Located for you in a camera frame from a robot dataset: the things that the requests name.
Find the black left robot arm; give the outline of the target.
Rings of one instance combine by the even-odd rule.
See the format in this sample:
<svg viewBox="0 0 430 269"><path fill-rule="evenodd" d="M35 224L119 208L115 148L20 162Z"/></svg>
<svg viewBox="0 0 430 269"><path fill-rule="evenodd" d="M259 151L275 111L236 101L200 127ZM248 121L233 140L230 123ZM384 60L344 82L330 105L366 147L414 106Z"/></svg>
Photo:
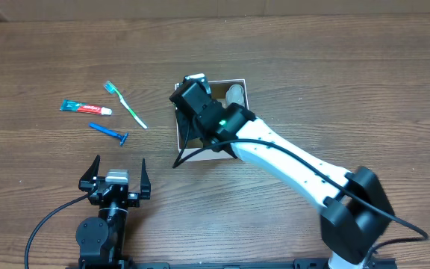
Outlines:
<svg viewBox="0 0 430 269"><path fill-rule="evenodd" d="M100 157L80 178L78 187L88 194L91 205L99 207L96 217L88 217L78 226L75 234L80 247L80 268L133 268L132 258L123 255L128 210L140 206L141 200L151 195L151 183L142 163L140 190L129 191L127 170L112 169L99 176Z"/></svg>

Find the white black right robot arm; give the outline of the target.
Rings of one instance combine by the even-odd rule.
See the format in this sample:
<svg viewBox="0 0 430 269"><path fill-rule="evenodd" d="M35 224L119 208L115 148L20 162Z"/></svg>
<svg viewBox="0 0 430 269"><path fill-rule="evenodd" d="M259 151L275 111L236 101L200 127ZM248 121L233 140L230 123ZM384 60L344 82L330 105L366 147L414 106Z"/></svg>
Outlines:
<svg viewBox="0 0 430 269"><path fill-rule="evenodd" d="M183 144L199 139L195 151L179 150L176 165L205 150L225 152L274 175L304 196L320 215L321 235L332 251L327 268L375 268L374 246L393 215L373 171L351 172L324 162L276 134L245 105L223 105L203 75L187 76L170 96Z"/></svg>

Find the dark bottle with clear cap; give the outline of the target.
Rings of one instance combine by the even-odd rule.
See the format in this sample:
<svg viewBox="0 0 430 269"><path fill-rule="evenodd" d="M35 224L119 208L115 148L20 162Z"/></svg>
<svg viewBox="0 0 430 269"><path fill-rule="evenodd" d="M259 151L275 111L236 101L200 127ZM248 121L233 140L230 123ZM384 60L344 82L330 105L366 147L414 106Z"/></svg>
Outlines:
<svg viewBox="0 0 430 269"><path fill-rule="evenodd" d="M245 106L244 88L240 84L233 84L225 94L226 105L232 103Z"/></svg>

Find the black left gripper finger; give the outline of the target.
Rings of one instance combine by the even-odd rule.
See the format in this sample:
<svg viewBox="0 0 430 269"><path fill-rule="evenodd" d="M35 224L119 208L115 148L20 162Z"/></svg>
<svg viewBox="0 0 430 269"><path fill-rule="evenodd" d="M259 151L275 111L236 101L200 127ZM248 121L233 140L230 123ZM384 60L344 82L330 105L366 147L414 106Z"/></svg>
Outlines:
<svg viewBox="0 0 430 269"><path fill-rule="evenodd" d="M140 199L149 200L151 196L151 182L146 171L145 159L142 161L141 177L140 177Z"/></svg>
<svg viewBox="0 0 430 269"><path fill-rule="evenodd" d="M79 179L78 188L80 191L92 192L97 188L97 176L100 165L100 155L97 155L84 173L84 175Z"/></svg>

